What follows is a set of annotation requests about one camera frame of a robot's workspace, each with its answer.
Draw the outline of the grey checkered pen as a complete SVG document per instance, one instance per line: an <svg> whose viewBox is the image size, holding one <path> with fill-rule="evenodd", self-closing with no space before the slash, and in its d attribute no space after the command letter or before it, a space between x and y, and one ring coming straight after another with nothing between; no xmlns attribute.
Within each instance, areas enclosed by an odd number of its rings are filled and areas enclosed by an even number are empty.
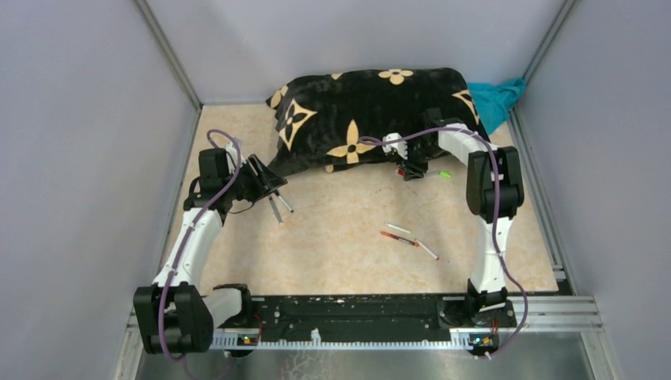
<svg viewBox="0 0 671 380"><path fill-rule="evenodd" d="M273 196L268 196L268 201L271 205L271 209L273 210L274 216L275 216L278 224L282 224L283 223L282 216L279 212L278 206L277 206Z"/></svg>

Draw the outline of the white marker with black cap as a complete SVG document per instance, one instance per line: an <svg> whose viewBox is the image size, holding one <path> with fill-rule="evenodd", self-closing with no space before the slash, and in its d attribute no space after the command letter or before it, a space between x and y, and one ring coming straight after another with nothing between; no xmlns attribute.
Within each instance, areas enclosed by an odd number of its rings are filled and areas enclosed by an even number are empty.
<svg viewBox="0 0 671 380"><path fill-rule="evenodd" d="M278 198L278 200L284 205L284 207L290 212L294 213L293 207L290 205L290 203L280 194L280 192L276 191L275 196Z"/></svg>

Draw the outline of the white pen with green tip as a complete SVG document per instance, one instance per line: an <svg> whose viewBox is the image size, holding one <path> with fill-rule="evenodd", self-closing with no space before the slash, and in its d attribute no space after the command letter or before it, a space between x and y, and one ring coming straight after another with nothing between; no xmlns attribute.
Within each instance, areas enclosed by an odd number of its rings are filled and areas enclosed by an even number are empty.
<svg viewBox="0 0 671 380"><path fill-rule="evenodd" d="M392 224L392 223L388 223L388 222L386 222L385 225L386 225L387 227L391 228L391 229L398 230L398 231L403 232L403 233L405 233L405 234L412 234L412 231L411 231L411 230L406 229L406 228L404 228L404 227L397 226L397 225L394 225L394 224Z"/></svg>

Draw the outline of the red orange pen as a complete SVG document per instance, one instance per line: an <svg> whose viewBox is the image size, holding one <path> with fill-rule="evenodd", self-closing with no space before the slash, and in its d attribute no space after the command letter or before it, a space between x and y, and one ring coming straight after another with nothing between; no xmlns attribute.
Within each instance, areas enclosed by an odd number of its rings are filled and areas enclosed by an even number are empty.
<svg viewBox="0 0 671 380"><path fill-rule="evenodd" d="M401 237L401 236L398 236L398 235L395 235L395 234L391 234L391 233L386 232L386 231L380 231L380 234L382 236L387 237L387 238L391 238L395 241L399 241L399 242L402 242L404 244L411 245L411 246L414 246L414 247L419 247L419 243L417 241L412 241L408 238Z"/></svg>

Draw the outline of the white marker with red tip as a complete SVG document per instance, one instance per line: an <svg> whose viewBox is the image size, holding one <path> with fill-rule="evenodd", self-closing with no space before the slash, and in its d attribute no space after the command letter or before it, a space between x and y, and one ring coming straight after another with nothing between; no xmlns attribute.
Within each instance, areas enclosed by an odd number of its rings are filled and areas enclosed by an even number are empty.
<svg viewBox="0 0 671 380"><path fill-rule="evenodd" d="M425 243L423 243L419 239L415 239L415 243L419 247L421 247L423 250L425 250L434 260L440 260L440 257L432 249L430 249Z"/></svg>

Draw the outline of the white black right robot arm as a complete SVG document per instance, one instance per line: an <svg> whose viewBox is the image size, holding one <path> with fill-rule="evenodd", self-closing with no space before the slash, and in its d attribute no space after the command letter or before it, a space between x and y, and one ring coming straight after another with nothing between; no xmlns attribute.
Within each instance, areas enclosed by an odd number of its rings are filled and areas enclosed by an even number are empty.
<svg viewBox="0 0 671 380"><path fill-rule="evenodd" d="M478 232L462 314L470 324L485 326L508 304L507 240L525 201L519 153L513 146L495 145L457 117L444 118L439 108L424 111L422 121L422 131L392 145L400 156L399 171L406 181L427 177L429 159L441 154L466 167L466 203Z"/></svg>

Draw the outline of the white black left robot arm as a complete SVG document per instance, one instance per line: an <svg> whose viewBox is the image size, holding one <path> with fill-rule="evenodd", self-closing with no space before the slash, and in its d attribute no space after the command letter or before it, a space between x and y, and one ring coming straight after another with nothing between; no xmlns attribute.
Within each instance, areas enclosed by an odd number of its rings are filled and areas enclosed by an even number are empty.
<svg viewBox="0 0 671 380"><path fill-rule="evenodd" d="M271 199L287 183L256 155L244 157L234 147L203 150L198 165L169 258L152 283L137 288L133 297L145 352L174 360L206 352L215 329L227 322L240 328L254 321L247 285L219 285L203 296L199 284L233 203Z"/></svg>

